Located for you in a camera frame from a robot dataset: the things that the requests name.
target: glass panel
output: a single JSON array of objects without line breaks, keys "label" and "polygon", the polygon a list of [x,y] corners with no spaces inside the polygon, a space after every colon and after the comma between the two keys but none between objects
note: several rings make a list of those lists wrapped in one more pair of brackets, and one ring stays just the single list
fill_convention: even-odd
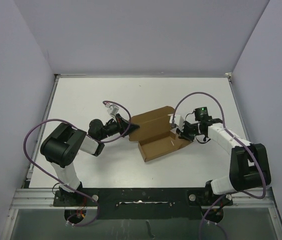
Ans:
[{"label": "glass panel", "polygon": [[[73,239],[153,239],[196,240],[199,220],[172,218],[167,220],[98,220],[87,227],[65,226],[63,210],[21,209],[12,233],[12,240],[73,240]],[[226,208],[220,225],[230,240],[276,240],[267,208]],[[203,240],[224,240],[222,231],[205,225]]]}]

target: cardboard flap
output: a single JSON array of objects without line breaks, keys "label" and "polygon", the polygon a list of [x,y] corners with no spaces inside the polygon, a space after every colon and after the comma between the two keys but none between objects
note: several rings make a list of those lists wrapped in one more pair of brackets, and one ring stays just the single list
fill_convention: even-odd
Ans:
[{"label": "cardboard flap", "polygon": [[138,148],[145,162],[182,149],[191,144],[169,131],[158,136],[139,141]]},{"label": "cardboard flap", "polygon": [[169,114],[173,114],[174,111],[173,107],[164,106],[133,116],[131,122],[138,124],[140,128],[129,134],[129,140],[142,141],[169,132],[171,130]]}]

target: white table surface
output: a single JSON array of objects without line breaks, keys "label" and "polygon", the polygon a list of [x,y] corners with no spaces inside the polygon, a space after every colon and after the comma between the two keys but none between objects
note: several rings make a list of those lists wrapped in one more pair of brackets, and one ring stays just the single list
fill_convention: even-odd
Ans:
[{"label": "white table surface", "polygon": [[[103,100],[122,104],[134,116],[164,106],[175,108],[192,92],[206,92],[216,97],[223,107],[227,127],[245,137],[227,78],[60,78],[48,119],[64,119],[88,131],[91,120],[100,119],[105,123],[110,119]],[[193,109],[205,106],[213,118],[221,118],[217,104],[204,95],[190,96],[177,113],[185,117]],[[119,113],[128,119],[123,109]],[[194,116],[190,115],[187,120],[194,121]],[[48,123],[43,139],[58,124]],[[53,167],[40,153],[36,162],[56,176]],[[79,151],[74,166],[85,188],[204,187],[206,181],[229,174],[230,157],[213,141],[207,144],[193,142],[145,163],[138,144],[120,138],[107,143],[98,157]],[[51,188],[55,183],[35,167],[29,187]]]}]

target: black mounting plate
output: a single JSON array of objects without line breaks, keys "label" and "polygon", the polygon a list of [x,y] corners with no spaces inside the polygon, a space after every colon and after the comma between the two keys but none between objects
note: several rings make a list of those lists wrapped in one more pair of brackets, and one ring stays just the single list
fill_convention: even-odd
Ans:
[{"label": "black mounting plate", "polygon": [[[201,219],[201,206],[210,206],[215,199],[206,200],[205,189],[202,188],[82,188],[81,192],[88,196],[97,195],[100,205],[98,219]],[[61,196],[56,191],[54,207],[81,207],[81,202]],[[232,205],[233,202],[223,198],[220,204]],[[96,204],[86,201],[87,207]]]}]

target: screw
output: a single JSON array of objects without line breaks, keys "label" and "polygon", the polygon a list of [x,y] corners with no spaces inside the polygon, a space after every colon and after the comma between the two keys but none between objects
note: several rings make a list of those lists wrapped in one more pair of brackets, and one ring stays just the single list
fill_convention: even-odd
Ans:
[{"label": "screw", "polygon": [[230,201],[232,200],[232,196],[231,196],[230,194],[227,194],[227,195],[225,196],[225,198],[228,199],[228,200],[230,200]]},{"label": "screw", "polygon": [[97,202],[98,199],[99,199],[98,195],[93,195],[92,198],[93,198],[96,202]]},{"label": "screw", "polygon": [[189,199],[190,199],[191,202],[194,202],[194,201],[196,200],[196,195],[191,194],[191,195],[189,196]]}]

